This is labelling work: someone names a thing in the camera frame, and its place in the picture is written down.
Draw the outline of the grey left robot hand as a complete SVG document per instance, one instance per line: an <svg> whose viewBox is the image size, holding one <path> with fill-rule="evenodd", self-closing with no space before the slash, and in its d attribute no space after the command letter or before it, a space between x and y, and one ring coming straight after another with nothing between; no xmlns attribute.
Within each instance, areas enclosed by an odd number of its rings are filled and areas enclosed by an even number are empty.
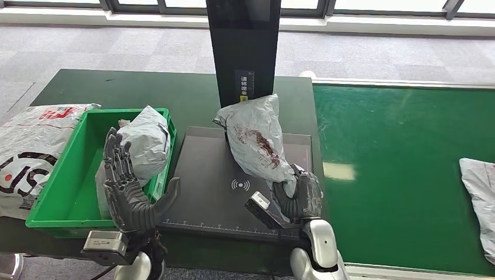
<svg viewBox="0 0 495 280"><path fill-rule="evenodd" d="M180 178L170 180L166 192L151 203L134 173L131 143L111 127L103 148L104 190L110 215L124 233L146 232L166 220L166 214L180 195Z"/></svg>

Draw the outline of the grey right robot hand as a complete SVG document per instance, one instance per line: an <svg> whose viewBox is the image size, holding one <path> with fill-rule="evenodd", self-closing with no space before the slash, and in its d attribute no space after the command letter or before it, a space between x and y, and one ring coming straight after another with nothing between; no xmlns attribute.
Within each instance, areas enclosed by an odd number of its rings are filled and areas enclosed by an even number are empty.
<svg viewBox="0 0 495 280"><path fill-rule="evenodd" d="M303 219L320 218L322 211L322 191L318 178L297 164L291 165L294 171L294 192L286 193L289 183L284 181L272 184L272 197L282 218L289 223L299 223Z"/></svg>

